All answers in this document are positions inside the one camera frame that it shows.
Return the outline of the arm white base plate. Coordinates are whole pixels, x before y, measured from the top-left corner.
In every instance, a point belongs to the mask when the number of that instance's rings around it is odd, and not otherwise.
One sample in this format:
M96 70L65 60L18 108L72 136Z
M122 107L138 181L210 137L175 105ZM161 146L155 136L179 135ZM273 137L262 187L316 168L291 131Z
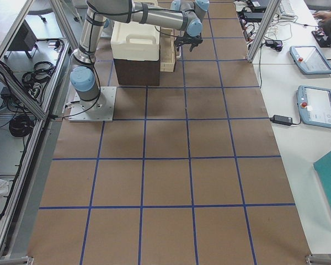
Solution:
M76 92L73 100L78 103L72 104L68 120L74 122L112 121L116 91L117 87L101 87L101 95L93 107L95 101L80 101Z

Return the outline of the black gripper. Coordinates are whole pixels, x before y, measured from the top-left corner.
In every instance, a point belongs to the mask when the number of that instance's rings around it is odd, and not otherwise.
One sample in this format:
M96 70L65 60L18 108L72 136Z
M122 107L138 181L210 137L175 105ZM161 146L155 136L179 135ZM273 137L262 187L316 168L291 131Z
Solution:
M177 36L175 39L175 58L180 59L182 57L182 49L183 45L190 45L189 51L192 52L196 47L199 46L203 42L201 35L190 36L187 33L184 33L183 36Z

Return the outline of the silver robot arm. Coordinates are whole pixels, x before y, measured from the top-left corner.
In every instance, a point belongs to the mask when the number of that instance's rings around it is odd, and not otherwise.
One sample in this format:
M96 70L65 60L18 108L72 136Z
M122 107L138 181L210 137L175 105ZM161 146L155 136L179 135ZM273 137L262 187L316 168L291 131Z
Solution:
M202 21L209 1L172 1L162 8L157 1L87 1L87 11L78 47L70 59L70 84L79 97L80 112L72 118L95 121L108 103L95 69L102 38L110 38L118 83L159 86L161 33L173 29L175 48L202 43Z

